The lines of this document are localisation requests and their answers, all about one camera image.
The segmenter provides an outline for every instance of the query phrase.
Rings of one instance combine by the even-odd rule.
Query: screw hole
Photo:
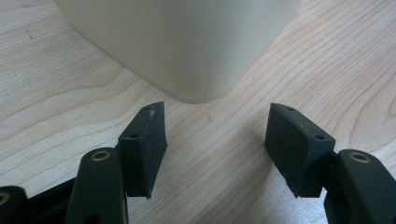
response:
[[[98,151],[91,156],[91,160],[93,161],[103,161],[110,157],[109,151]]]
[[[102,222],[102,218],[97,214],[91,214],[87,218],[85,218],[85,224],[100,224]]]
[[[7,192],[0,192],[0,206],[5,204],[11,195]]]
[[[323,136],[323,135],[320,135],[320,134],[316,134],[316,135],[315,135],[315,138],[318,139],[318,140],[323,140],[323,139],[324,139],[324,136]]]
[[[353,160],[359,161],[359,162],[364,162],[364,163],[371,162],[370,158],[368,158],[367,156],[360,154],[358,152],[349,153],[349,157],[352,158]]]

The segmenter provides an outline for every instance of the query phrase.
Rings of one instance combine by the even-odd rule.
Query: wood grain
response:
[[[293,106],[396,176],[396,2],[304,0],[223,98],[175,101],[78,35],[50,0],[0,0],[0,183],[29,196],[114,147],[165,101],[169,148],[131,223],[326,223],[323,196],[294,199],[263,147],[269,105]]]

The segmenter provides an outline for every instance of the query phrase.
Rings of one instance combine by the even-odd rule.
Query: white container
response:
[[[292,19],[300,0],[55,0],[98,48],[187,103],[229,91]]]

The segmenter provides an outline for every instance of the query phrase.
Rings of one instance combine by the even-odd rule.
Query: black plastic part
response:
[[[27,197],[23,188],[7,186],[0,188],[0,223],[23,223],[28,214]]]
[[[324,200],[327,221],[330,224],[347,224],[350,223],[351,214],[347,203],[340,203],[329,193]]]
[[[128,223],[121,174],[115,148],[98,148],[85,154],[64,223]]]
[[[143,107],[117,146],[129,197],[151,198],[166,147],[163,102]]]
[[[34,214],[30,223],[63,223],[74,183],[75,178],[30,198],[30,212]]]
[[[379,159],[345,149],[338,153],[335,170],[350,209],[349,223],[395,223],[396,181]]]
[[[294,108],[271,104],[265,147],[295,197],[319,197],[335,139]]]

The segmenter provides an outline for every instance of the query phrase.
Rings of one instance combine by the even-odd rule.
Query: wooden table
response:
[[[335,150],[373,153],[396,176],[396,1],[304,0],[273,46],[223,98],[173,100],[124,69],[50,0],[0,1],[0,184],[29,196],[76,175],[144,105],[165,101],[168,149],[131,223],[326,223],[295,199],[263,147],[269,106],[293,106]]]

